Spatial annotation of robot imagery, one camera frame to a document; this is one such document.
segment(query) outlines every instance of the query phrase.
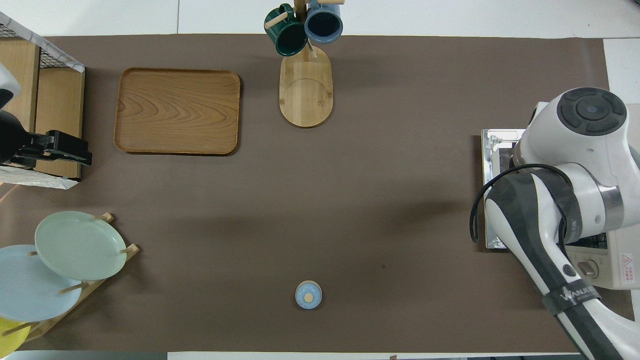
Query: brown tabletop surface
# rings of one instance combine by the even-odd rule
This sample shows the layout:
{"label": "brown tabletop surface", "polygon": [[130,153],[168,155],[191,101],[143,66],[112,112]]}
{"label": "brown tabletop surface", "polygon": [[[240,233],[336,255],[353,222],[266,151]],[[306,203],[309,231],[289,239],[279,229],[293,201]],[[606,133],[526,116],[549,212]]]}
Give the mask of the brown tabletop surface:
{"label": "brown tabletop surface", "polygon": [[[608,88],[601,40],[342,37],[335,103],[313,129],[278,107],[266,35],[58,37],[87,66],[93,166],[70,190],[16,186],[0,245],[63,210],[112,212],[140,246],[23,350],[575,352],[508,252],[473,244],[480,132],[525,127],[538,101]],[[242,81],[231,156],[133,155],[113,143],[131,67],[223,69]],[[314,311],[293,293],[317,281]],[[627,291],[603,291],[630,316]]]}

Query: small blue round object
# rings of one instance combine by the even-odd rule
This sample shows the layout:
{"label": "small blue round object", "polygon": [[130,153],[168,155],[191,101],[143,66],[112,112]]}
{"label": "small blue round object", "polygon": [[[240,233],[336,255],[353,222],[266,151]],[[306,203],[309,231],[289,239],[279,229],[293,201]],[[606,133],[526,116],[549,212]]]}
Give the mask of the small blue round object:
{"label": "small blue round object", "polygon": [[303,309],[314,309],[322,301],[322,289],[317,282],[303,281],[296,289],[296,302]]}

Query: warning label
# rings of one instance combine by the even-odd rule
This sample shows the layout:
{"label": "warning label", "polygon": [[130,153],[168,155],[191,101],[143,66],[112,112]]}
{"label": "warning label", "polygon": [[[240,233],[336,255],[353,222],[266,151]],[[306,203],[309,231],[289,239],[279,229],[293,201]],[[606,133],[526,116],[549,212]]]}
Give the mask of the warning label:
{"label": "warning label", "polygon": [[622,265],[622,282],[636,282],[634,277],[634,262],[631,253],[620,254],[620,265]]}

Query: mug handle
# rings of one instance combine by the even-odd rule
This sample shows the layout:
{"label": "mug handle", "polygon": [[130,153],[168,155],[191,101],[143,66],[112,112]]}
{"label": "mug handle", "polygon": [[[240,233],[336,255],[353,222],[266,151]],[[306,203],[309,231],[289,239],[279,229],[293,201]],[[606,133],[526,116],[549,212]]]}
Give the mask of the mug handle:
{"label": "mug handle", "polygon": [[280,5],[281,13],[287,12],[287,20],[292,21],[296,19],[296,13],[293,11],[293,8],[289,4]]}

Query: yellow plate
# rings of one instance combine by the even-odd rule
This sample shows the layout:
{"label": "yellow plate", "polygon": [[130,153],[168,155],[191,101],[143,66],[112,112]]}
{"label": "yellow plate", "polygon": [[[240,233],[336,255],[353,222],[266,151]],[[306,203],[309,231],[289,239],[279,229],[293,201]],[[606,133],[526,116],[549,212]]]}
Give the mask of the yellow plate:
{"label": "yellow plate", "polygon": [[0,359],[11,354],[22,345],[29,335],[31,327],[25,327],[7,336],[2,336],[2,333],[22,324],[24,324],[24,322],[15,322],[13,320],[0,318]]}

